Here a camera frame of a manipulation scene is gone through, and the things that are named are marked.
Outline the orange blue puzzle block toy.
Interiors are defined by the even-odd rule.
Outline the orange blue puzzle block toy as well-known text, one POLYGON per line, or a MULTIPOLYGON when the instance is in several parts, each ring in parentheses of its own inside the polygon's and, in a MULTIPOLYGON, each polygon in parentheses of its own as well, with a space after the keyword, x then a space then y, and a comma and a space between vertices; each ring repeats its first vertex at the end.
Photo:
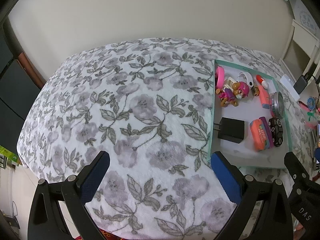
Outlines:
POLYGON ((256 151, 263 151, 269 149, 269 141, 260 119, 255 119, 249 124, 251 135, 253 138, 253 145, 256 151))

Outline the black charger cube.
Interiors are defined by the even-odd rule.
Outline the black charger cube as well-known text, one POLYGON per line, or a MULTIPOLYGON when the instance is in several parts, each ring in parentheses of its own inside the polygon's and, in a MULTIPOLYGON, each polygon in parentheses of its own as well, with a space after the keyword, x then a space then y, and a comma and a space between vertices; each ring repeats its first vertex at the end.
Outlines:
POLYGON ((222 117, 219 123, 214 123, 217 137, 222 140, 241 143, 245 138, 244 120, 222 117))

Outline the purple bar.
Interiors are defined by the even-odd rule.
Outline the purple bar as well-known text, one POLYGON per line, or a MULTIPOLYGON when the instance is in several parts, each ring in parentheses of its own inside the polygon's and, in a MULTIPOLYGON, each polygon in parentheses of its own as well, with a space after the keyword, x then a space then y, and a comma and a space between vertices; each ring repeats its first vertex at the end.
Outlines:
POLYGON ((268 123, 266 121, 266 118, 264 116, 262 116, 259 119, 262 121, 262 123, 264 125, 265 131, 266 131, 266 134, 268 137, 268 141, 269 141, 269 148, 273 148, 274 147, 273 138, 272 138, 272 134, 271 134, 270 128, 268 126, 268 123))

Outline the black toy car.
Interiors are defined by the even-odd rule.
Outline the black toy car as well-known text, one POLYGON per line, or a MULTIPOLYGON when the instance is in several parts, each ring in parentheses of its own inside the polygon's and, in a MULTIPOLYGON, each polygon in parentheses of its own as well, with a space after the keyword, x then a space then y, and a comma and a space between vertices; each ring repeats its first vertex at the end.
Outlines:
POLYGON ((280 147, 283 143, 283 126, 281 120, 278 118, 270 118, 268 120, 268 126, 271 131, 273 145, 280 147))

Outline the round tin of beads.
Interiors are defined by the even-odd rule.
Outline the round tin of beads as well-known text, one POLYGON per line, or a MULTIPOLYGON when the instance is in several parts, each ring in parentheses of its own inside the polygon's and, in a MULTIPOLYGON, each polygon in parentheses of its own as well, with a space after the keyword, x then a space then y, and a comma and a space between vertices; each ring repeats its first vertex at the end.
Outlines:
POLYGON ((282 119, 284 117, 285 105, 281 92, 274 92, 269 95, 269 108, 274 118, 282 119))

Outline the pink brown puppy figure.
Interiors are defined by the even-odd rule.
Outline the pink brown puppy figure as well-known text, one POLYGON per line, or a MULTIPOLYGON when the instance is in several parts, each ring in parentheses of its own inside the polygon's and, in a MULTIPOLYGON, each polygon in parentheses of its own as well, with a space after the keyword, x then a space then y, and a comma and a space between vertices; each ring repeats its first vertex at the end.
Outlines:
POLYGON ((243 81, 233 82, 231 87, 224 86, 222 89, 215 90, 216 95, 220 99, 220 106, 227 107, 232 105, 237 107, 238 101, 244 99, 249 94, 249 86, 243 81))

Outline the pink bracelet band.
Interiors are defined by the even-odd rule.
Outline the pink bracelet band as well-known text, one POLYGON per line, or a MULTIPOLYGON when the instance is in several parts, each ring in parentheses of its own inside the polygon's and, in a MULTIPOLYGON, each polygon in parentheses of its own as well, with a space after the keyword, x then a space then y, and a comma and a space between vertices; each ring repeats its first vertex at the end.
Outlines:
POLYGON ((215 72, 215 88, 223 89, 225 81, 225 70, 223 67, 217 66, 215 72))

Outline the red white glue bottle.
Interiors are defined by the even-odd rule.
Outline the red white glue bottle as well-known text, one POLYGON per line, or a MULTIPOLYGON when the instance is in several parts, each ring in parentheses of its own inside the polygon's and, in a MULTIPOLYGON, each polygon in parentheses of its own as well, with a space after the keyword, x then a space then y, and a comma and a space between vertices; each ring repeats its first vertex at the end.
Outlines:
POLYGON ((261 76, 261 75, 256 75, 256 80, 257 82, 265 89, 268 89, 268 83, 267 81, 261 76))

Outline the teal cardboard box lid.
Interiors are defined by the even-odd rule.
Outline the teal cardboard box lid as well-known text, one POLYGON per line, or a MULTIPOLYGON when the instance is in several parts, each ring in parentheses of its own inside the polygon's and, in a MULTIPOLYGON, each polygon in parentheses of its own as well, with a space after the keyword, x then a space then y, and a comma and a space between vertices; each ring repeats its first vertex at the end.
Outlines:
POLYGON ((228 106, 220 107, 217 96, 213 100, 213 122, 217 123, 223 117, 245 122, 244 140, 240 143, 219 139, 218 131, 212 130, 210 151, 220 151, 227 160, 237 167, 259 167, 259 168, 277 168, 284 169, 284 156, 292 150, 292 139, 290 133, 290 124, 287 115, 281 120, 284 128, 284 143, 280 147, 256 151, 253 145, 253 137, 249 131, 249 123, 254 119, 264 116, 269 119, 271 112, 269 109, 261 106, 257 96, 249 94, 249 98, 239 103, 238 107, 228 106))

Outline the floral white blanket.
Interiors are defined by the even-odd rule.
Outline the floral white blanket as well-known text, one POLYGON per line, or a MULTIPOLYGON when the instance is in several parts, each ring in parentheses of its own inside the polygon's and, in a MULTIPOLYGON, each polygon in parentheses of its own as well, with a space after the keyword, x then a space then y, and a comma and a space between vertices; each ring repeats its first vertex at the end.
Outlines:
POLYGON ((100 151, 111 157, 86 207, 126 239, 213 239, 233 212, 207 163, 214 63, 279 81, 276 59, 213 40, 144 38, 68 57, 46 82, 17 152, 37 178, 60 182, 100 151))

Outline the dark grey charger brick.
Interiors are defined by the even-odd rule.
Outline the dark grey charger brick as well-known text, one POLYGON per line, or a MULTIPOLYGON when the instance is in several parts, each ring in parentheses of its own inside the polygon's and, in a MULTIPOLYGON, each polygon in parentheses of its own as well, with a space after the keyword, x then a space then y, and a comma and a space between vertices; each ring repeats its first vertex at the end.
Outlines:
POLYGON ((312 76, 305 74, 301 75, 298 80, 293 85, 293 88, 297 92, 297 94, 301 94, 302 91, 307 87, 309 80, 312 78, 312 76))

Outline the white power strip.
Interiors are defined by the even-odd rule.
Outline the white power strip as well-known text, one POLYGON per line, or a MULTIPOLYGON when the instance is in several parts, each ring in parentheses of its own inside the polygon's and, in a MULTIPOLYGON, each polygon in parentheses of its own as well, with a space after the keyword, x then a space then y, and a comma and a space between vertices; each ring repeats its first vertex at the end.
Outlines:
POLYGON ((286 74, 284 74, 280 78, 280 83, 286 88, 286 90, 291 94, 291 96, 296 102, 300 100, 300 95, 296 92, 296 90, 293 87, 293 81, 286 74))

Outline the white shelf unit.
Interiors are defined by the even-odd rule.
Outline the white shelf unit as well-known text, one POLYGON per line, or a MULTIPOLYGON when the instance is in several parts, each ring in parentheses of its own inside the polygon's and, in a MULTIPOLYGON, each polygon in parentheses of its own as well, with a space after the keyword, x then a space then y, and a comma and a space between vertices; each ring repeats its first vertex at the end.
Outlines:
POLYGON ((293 20, 280 66, 294 80, 310 72, 319 74, 319 0, 286 0, 293 20))

